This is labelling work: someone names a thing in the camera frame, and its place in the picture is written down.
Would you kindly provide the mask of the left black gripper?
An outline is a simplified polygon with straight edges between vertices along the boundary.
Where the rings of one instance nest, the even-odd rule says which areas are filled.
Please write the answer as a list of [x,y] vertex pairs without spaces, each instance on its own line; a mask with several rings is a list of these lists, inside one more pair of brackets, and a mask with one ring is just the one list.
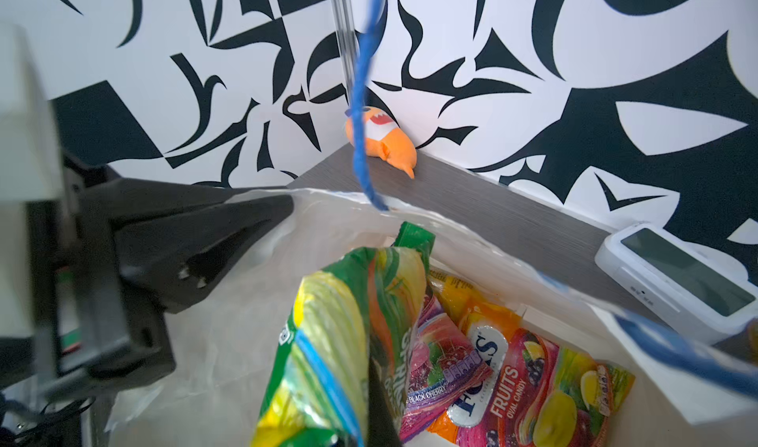
[[[68,154],[61,170],[61,196],[26,206],[32,366],[47,400],[115,394],[172,373],[159,305],[177,314],[207,299],[294,210],[288,195],[116,179]],[[73,273],[80,346],[69,354],[58,333],[59,269]]]

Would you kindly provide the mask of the purple black cherry candy bag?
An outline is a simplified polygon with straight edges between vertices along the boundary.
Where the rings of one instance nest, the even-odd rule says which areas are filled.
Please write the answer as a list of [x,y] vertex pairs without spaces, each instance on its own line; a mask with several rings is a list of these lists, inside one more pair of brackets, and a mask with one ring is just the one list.
[[477,348],[458,329],[436,297],[426,294],[410,362],[400,440],[408,442],[419,435],[467,390],[485,381],[491,373]]

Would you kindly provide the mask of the green Fox's candy bag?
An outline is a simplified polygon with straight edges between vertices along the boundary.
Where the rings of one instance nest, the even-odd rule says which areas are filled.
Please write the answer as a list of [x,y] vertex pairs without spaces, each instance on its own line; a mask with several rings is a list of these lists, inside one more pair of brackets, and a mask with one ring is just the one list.
[[400,434],[434,234],[410,222],[302,279],[280,337],[254,446],[366,446],[369,362]]

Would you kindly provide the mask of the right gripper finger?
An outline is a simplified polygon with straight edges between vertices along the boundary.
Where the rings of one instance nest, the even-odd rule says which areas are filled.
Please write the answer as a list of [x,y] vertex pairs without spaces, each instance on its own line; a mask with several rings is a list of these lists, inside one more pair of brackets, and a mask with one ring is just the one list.
[[367,447],[402,447],[374,363],[369,362]]

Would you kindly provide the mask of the blue checkered paper bag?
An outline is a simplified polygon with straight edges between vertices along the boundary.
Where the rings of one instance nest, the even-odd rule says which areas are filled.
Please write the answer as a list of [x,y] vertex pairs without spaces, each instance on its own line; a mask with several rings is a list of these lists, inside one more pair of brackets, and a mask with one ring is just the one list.
[[[515,190],[565,215],[621,230],[657,225],[691,249],[757,285],[757,0],[385,0],[386,26],[371,73],[397,91],[372,91],[422,152],[473,174],[433,184],[434,199],[461,210],[495,212],[453,220],[504,250],[487,275],[515,282],[515,261],[560,263],[568,283],[589,295],[590,278],[570,257],[580,250],[545,243],[526,255],[538,230],[558,217],[507,223],[489,207]],[[526,75],[530,94],[442,91],[456,75]],[[173,374],[118,395],[114,446],[243,446],[253,436],[274,356],[274,336],[294,299],[295,277],[358,242],[368,223],[397,230],[399,217],[332,195],[308,193],[308,210],[335,215],[281,240],[253,269],[244,257],[231,282],[179,315],[168,330]],[[318,248],[321,253],[300,259]],[[495,254],[487,254],[488,261]],[[478,282],[493,282],[482,279]],[[757,404],[643,358],[642,380],[624,408],[611,446],[757,446]]]

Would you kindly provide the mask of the orange Fox's fruits candy bag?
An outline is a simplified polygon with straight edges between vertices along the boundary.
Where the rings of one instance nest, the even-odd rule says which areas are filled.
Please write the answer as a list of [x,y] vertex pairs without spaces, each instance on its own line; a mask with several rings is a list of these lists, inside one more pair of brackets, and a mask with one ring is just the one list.
[[432,269],[435,296],[492,372],[428,427],[457,446],[603,446],[636,377],[525,328],[478,288]]

